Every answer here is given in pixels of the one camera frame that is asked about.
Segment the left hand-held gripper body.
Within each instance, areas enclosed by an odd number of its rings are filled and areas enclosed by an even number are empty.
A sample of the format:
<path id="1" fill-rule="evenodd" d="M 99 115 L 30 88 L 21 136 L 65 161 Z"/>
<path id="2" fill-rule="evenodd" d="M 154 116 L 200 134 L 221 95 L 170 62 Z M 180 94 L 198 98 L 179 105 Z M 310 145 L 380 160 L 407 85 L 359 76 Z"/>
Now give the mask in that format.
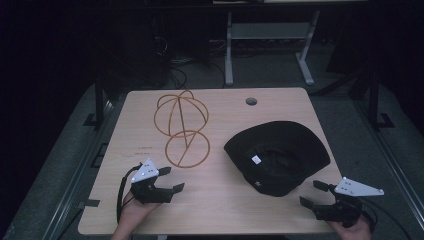
<path id="1" fill-rule="evenodd" d="M 130 192 L 142 204 L 169 203 L 174 195 L 172 189 L 155 186 L 156 180 L 161 177 L 158 170 L 154 162 L 148 158 L 131 178 Z"/>

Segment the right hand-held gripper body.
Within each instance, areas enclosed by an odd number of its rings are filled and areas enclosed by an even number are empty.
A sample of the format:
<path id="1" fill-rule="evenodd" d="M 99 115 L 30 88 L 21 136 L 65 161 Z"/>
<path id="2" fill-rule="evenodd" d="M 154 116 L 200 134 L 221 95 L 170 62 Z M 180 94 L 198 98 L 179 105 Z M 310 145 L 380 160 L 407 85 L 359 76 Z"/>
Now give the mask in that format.
<path id="1" fill-rule="evenodd" d="M 371 228 L 376 226 L 378 217 L 370 216 L 364 209 L 361 197 L 383 196 L 384 190 L 375 188 L 347 177 L 343 177 L 334 192 L 330 192 L 335 199 L 332 205 L 314 204 L 312 212 L 317 220 L 339 222 L 343 227 L 350 228 L 355 225 L 361 216 L 364 216 Z"/>

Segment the black bucket hat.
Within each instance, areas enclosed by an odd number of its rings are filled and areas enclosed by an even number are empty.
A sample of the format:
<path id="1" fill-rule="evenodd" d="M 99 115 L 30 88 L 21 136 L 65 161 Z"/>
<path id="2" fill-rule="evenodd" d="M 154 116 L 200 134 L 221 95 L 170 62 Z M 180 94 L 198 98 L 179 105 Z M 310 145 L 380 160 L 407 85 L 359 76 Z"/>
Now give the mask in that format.
<path id="1" fill-rule="evenodd" d="M 330 164 L 322 141 L 306 126 L 273 121 L 234 135 L 224 150 L 259 193 L 282 197 Z"/>

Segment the gold wire hat stand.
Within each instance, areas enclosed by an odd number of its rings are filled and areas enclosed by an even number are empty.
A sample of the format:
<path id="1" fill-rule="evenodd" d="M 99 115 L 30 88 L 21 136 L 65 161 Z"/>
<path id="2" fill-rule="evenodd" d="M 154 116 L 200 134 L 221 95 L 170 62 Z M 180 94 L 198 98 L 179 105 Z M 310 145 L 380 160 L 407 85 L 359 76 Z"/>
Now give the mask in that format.
<path id="1" fill-rule="evenodd" d="M 157 100 L 153 123 L 167 138 L 164 154 L 173 166 L 194 168 L 208 158 L 211 143 L 204 134 L 208 122 L 208 108 L 190 90 Z"/>

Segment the person's left hand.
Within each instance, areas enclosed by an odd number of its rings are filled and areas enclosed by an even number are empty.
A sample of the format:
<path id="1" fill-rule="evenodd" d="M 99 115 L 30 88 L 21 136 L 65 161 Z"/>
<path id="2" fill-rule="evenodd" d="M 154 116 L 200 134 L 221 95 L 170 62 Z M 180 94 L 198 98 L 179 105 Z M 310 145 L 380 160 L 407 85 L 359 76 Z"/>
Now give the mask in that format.
<path id="1" fill-rule="evenodd" d="M 142 204 L 134 198 L 131 192 L 128 192 L 124 198 L 117 229 L 120 232 L 132 233 L 159 206 L 160 203 Z"/>

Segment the person's right hand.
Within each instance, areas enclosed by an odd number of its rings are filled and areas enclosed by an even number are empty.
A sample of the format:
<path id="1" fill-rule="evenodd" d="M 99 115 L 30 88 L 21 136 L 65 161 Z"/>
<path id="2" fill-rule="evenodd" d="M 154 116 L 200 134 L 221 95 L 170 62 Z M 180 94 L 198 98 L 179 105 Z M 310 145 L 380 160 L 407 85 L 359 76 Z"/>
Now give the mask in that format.
<path id="1" fill-rule="evenodd" d="M 343 227 L 338 222 L 327 221 L 327 224 L 337 233 L 341 240 L 371 240 L 372 234 L 368 221 L 360 217 L 350 228 Z"/>

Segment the aluminium floor rail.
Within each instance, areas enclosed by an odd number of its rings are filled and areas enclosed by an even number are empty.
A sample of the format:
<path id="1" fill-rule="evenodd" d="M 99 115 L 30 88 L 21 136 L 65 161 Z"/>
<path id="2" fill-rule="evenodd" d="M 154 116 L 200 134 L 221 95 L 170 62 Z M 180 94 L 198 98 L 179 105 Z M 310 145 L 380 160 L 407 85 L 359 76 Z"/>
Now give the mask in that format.
<path id="1" fill-rule="evenodd" d="M 402 193 L 406 203 L 408 204 L 412 214 L 417 220 L 420 228 L 424 232 L 424 202 L 419 198 L 417 192 L 411 185 L 409 179 L 407 178 L 405 172 L 397 162 L 397 158 L 393 151 L 389 148 L 389 144 L 383 137 L 380 128 L 375 127 L 371 120 L 368 117 L 367 109 L 363 103 L 359 101 L 354 102 L 354 106 L 358 111 L 361 119 L 365 122 L 366 127 L 371 133 L 372 138 L 377 143 L 380 151 L 382 152 L 386 165 L 389 168 L 391 175 L 394 178 L 394 181 L 398 185 L 400 192 Z"/>
<path id="2" fill-rule="evenodd" d="M 42 240 L 58 240 L 65 229 L 68 215 L 80 193 L 88 193 L 92 183 L 83 184 L 91 164 L 97 158 L 98 152 L 108 141 L 106 132 L 113 104 L 107 100 L 100 108 L 104 120 L 96 124 L 97 116 L 93 110 L 84 110 L 87 104 L 80 103 L 71 117 L 71 122 L 65 126 L 64 133 L 54 148 L 52 165 L 47 168 L 47 177 L 54 181 L 51 190 L 57 198 L 53 214 L 42 234 Z"/>

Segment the black metal post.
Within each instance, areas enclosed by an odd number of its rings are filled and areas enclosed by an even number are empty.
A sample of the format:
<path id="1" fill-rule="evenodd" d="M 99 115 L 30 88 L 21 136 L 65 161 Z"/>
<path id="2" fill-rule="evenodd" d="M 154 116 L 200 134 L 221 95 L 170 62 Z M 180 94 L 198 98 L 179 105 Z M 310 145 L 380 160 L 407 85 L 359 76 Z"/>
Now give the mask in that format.
<path id="1" fill-rule="evenodd" d="M 95 90 L 95 112 L 89 114 L 85 121 L 84 126 L 92 126 L 95 129 L 99 129 L 104 119 L 103 113 L 103 88 L 102 79 L 98 77 L 94 84 Z"/>
<path id="2" fill-rule="evenodd" d="M 386 113 L 378 111 L 379 106 L 379 78 L 373 71 L 370 74 L 368 120 L 371 126 L 379 131 L 381 128 L 394 128 L 394 124 Z"/>

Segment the grey metal desk frame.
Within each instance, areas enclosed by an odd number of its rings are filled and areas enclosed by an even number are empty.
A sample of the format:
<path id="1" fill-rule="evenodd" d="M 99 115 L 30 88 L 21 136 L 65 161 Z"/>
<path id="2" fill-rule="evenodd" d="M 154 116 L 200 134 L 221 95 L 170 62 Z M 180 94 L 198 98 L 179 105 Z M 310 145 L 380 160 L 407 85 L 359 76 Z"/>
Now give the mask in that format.
<path id="1" fill-rule="evenodd" d="M 315 33 L 320 11 L 314 11 L 309 22 L 295 23 L 234 23 L 232 13 L 227 14 L 226 52 L 224 75 L 225 84 L 232 86 L 233 64 L 232 43 L 234 40 L 299 40 L 304 41 L 301 51 L 296 53 L 296 60 L 307 85 L 314 84 L 313 77 L 306 62 L 306 57 Z"/>

